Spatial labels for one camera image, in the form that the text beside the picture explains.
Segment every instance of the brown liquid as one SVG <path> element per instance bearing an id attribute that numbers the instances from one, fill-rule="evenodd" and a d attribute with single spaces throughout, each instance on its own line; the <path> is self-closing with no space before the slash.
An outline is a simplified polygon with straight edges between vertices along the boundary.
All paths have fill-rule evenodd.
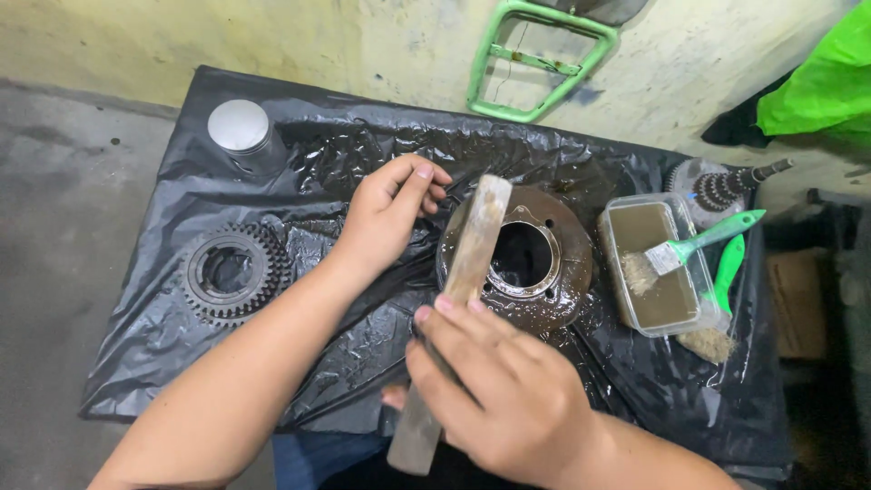
<path id="1" fill-rule="evenodd" d="M 612 209 L 609 213 L 614 242 L 620 257 L 675 240 L 668 208 L 652 203 Z M 698 305 L 686 267 L 661 276 L 642 296 L 629 293 L 642 329 L 685 322 L 696 315 Z"/>

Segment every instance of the jeans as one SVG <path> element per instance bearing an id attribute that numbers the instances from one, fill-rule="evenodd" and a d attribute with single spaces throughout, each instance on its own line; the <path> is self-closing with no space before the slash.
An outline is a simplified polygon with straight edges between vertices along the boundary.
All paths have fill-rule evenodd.
<path id="1" fill-rule="evenodd" d="M 277 490 L 316 490 L 330 476 L 370 458 L 389 438 L 298 431 L 272 437 Z"/>

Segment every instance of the person's left hand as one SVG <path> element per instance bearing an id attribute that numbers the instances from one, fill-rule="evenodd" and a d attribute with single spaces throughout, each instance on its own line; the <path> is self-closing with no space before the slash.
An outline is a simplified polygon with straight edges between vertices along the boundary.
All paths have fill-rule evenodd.
<path id="1" fill-rule="evenodd" d="M 351 199 L 348 217 L 333 252 L 354 261 L 374 280 L 408 246 L 415 218 L 434 214 L 447 196 L 450 175 L 413 153 L 397 157 L 367 175 Z"/>

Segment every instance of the person's right hand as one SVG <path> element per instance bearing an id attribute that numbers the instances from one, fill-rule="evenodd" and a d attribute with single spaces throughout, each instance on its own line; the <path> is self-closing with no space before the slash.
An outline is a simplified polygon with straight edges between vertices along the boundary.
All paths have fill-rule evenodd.
<path id="1" fill-rule="evenodd" d="M 412 381 L 446 440 L 481 468 L 540 487 L 572 487 L 589 459 L 584 451 L 610 446 L 575 367 L 557 350 L 477 300 L 467 308 L 440 295 L 415 321 L 474 399 L 416 341 L 406 349 Z M 384 401 L 404 405 L 396 391 L 385 391 Z"/>

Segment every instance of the brush bristles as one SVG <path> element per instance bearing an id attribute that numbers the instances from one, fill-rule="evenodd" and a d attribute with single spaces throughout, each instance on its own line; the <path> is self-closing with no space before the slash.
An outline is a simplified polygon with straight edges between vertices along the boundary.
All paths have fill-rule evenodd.
<path id="1" fill-rule="evenodd" d="M 621 262 L 623 277 L 635 296 L 643 295 L 659 279 L 659 275 L 644 254 L 626 254 Z"/>

